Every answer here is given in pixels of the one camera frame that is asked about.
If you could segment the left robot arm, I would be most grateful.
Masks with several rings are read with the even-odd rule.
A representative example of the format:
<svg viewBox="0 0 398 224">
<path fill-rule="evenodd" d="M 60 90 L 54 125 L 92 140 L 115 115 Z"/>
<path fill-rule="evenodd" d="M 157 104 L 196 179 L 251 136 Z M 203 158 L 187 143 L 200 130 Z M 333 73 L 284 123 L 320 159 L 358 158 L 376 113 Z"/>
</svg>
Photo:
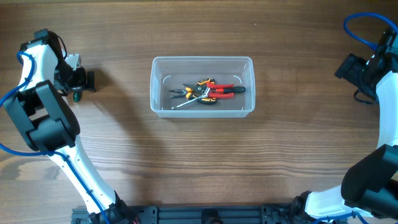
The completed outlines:
<svg viewBox="0 0 398 224">
<path fill-rule="evenodd" d="M 95 74 L 69 54 L 62 38 L 42 29 L 21 45 L 21 80 L 1 98 L 31 152 L 1 146 L 17 156 L 47 156 L 66 174 L 85 201 L 89 223 L 136 223 L 135 214 L 99 175 L 80 139 L 80 125 L 69 107 L 70 93 L 96 90 Z"/>
</svg>

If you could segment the small silver wrench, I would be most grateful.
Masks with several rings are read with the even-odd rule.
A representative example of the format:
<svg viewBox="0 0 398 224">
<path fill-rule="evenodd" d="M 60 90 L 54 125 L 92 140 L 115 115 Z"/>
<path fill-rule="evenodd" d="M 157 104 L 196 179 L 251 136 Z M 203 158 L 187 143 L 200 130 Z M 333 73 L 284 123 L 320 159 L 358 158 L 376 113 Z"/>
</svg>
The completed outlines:
<svg viewBox="0 0 398 224">
<path fill-rule="evenodd" d="M 195 101 L 201 100 L 203 98 L 207 98 L 209 93 L 210 93 L 210 91 L 211 91 L 210 88 L 206 88 L 206 90 L 203 92 L 203 94 L 201 96 L 198 96 L 198 97 L 196 97 L 196 98 L 194 98 L 192 100 L 189 100 L 189 101 L 187 101 L 185 103 L 182 103 L 182 104 L 180 104 L 178 106 L 171 107 L 171 110 L 176 110 L 177 108 L 181 108 L 181 107 L 186 106 L 186 105 L 188 105 L 190 103 L 193 103 Z"/>
</svg>

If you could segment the black red screwdriver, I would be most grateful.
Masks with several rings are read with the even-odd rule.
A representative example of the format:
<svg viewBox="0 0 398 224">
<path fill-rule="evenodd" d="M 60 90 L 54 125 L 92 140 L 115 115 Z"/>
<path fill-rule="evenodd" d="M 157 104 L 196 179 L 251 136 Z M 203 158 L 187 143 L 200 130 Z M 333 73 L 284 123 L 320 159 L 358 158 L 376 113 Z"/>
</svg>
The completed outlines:
<svg viewBox="0 0 398 224">
<path fill-rule="evenodd" d="M 229 93 L 244 93 L 246 88 L 244 86 L 227 86 L 227 87 L 213 87 L 213 91 L 222 94 L 229 94 Z"/>
</svg>

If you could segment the green handled screwdriver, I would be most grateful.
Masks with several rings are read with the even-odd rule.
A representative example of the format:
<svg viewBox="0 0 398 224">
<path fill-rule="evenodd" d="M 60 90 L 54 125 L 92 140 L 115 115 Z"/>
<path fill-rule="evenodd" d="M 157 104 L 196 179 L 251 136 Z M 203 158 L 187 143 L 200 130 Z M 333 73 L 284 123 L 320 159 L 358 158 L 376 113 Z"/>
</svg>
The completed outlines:
<svg viewBox="0 0 398 224">
<path fill-rule="evenodd" d="M 82 91 L 74 91 L 73 92 L 73 101 L 78 103 L 82 98 Z"/>
</svg>

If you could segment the red handled snips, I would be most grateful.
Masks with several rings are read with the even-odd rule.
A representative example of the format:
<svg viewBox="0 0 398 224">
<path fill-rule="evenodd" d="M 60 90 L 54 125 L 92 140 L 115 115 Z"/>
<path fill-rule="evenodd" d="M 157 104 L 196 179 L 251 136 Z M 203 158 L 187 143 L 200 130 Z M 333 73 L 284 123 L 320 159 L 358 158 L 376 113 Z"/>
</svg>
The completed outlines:
<svg viewBox="0 0 398 224">
<path fill-rule="evenodd" d="M 233 84 L 215 84 L 214 82 L 202 82 L 196 84 L 184 83 L 183 86 L 192 89 L 193 91 L 203 93 L 207 88 L 210 89 L 208 98 L 220 98 L 227 99 L 234 96 L 234 92 L 231 90 Z"/>
</svg>

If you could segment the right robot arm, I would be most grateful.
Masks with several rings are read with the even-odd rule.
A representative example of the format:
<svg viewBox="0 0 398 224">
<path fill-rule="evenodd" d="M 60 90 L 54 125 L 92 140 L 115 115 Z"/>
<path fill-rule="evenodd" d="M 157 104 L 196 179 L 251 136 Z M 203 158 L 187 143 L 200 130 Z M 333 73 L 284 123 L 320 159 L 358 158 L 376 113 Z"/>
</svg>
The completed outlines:
<svg viewBox="0 0 398 224">
<path fill-rule="evenodd" d="M 341 223 L 348 218 L 397 219 L 397 30 L 387 28 L 369 60 L 350 54 L 335 72 L 379 105 L 375 151 L 346 172 L 341 185 L 305 192 L 290 204 L 290 223 Z"/>
</svg>

